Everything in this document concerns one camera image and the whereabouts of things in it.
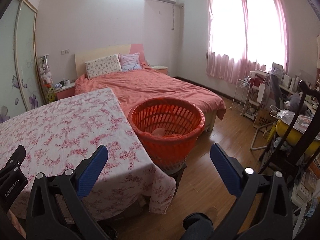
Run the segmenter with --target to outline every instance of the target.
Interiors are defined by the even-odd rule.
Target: frosted glass door
[[[43,106],[35,62],[34,24],[36,13],[21,4],[16,30],[16,56],[19,84],[28,110]]]
[[[12,0],[0,20],[0,123],[26,111],[14,57],[14,30],[19,4],[19,0]]]

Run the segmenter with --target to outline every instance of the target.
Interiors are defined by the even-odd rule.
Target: bed frame
[[[140,62],[145,61],[143,44],[128,44],[128,45],[117,45],[109,46],[106,48],[94,49],[91,51],[85,51],[75,54],[76,70],[78,78],[83,74],[86,74],[85,63],[87,61],[95,60],[97,58],[106,57],[114,54],[134,54],[140,53]],[[214,123],[217,117],[217,111],[204,113],[205,124],[204,131],[211,132],[214,127]]]

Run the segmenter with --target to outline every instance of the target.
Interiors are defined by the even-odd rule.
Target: pink curtain
[[[282,0],[208,0],[207,75],[235,84],[249,71],[288,65]]]

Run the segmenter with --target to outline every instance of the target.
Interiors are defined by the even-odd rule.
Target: person's hand
[[[8,215],[8,218],[10,219],[11,223],[13,224],[13,226],[16,228],[16,230],[23,236],[24,239],[27,239],[26,232],[24,231],[24,229],[20,225],[16,216],[11,212],[11,210],[8,211],[7,215]]]

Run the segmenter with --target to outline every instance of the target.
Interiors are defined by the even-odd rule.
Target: jeans
[[[209,217],[202,213],[193,213],[183,220],[186,230],[180,240],[207,240],[213,233],[213,224]]]

